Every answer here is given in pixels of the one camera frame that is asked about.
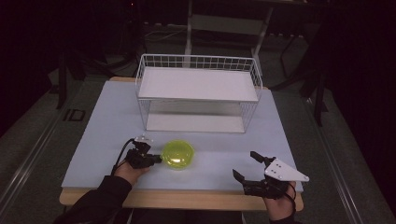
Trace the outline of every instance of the person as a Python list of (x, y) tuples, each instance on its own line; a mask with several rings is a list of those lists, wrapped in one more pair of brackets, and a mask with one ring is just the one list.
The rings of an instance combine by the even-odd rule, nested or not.
[[(138, 178), (148, 171), (149, 168), (134, 169), (128, 162), (122, 162), (114, 175), (106, 175), (98, 189), (90, 190), (83, 195), (71, 209), (58, 216), (53, 224), (120, 223), (120, 220), (125, 220), (120, 215), (122, 203)], [(287, 191), (289, 197), (277, 200), (263, 198), (271, 224), (299, 223), (294, 221), (295, 208), (290, 200), (294, 197), (294, 186), (295, 182), (291, 182)], [(166, 223), (167, 218), (173, 223), (199, 223), (199, 220), (203, 223), (242, 223), (241, 212), (136, 210), (132, 215), (132, 223), (135, 224), (156, 223), (156, 219)]]

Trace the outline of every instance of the dark background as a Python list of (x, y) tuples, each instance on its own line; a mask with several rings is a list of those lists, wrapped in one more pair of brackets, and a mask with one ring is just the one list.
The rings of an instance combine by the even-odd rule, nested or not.
[[(203, 4), (197, 9), (209, 14), (263, 17), (259, 7), (251, 11), (251, 7), (241, 7), (235, 1), (222, 4), (226, 7)], [(128, 1), (111, 6), (105, 1), (1, 1), (0, 136), (50, 89), (47, 74), (58, 67), (61, 49), (72, 47), (94, 59), (104, 59), (109, 27), (123, 27), (129, 11), (126, 7)], [(187, 1), (147, 0), (141, 12), (149, 24), (185, 24)], [(298, 34), (301, 23), (322, 20), (321, 13), (294, 5), (278, 7), (269, 32)], [(393, 1), (360, 1), (326, 12), (328, 17), (305, 55), (312, 66), (328, 74), (326, 86), (332, 90), (394, 214), (395, 13)]]

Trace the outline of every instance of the two-tier white shelf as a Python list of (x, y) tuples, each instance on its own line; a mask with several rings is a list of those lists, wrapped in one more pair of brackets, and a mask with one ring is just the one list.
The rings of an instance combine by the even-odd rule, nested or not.
[(261, 89), (251, 58), (144, 54), (136, 75), (148, 131), (244, 133)]

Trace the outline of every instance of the hand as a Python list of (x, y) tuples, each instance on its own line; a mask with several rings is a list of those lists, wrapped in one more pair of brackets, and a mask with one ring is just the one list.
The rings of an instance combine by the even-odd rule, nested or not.
[[(296, 182), (290, 182), (290, 184), (295, 188)], [(291, 198), (294, 198), (294, 189), (291, 186), (289, 186), (286, 193), (289, 194)], [(273, 221), (289, 217), (294, 212), (292, 202), (286, 196), (276, 200), (267, 198), (263, 199), (267, 206), (269, 218)]]
[(132, 186), (137, 182), (139, 176), (149, 171), (149, 168), (134, 169), (129, 162), (122, 161), (119, 168), (117, 168), (114, 175), (124, 178)]

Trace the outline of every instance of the green bowl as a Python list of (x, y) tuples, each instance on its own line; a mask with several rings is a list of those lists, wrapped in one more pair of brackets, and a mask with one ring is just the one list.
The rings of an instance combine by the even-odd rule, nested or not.
[(165, 144), (161, 159), (168, 166), (176, 170), (183, 170), (189, 166), (194, 156), (194, 148), (184, 140), (172, 140)]

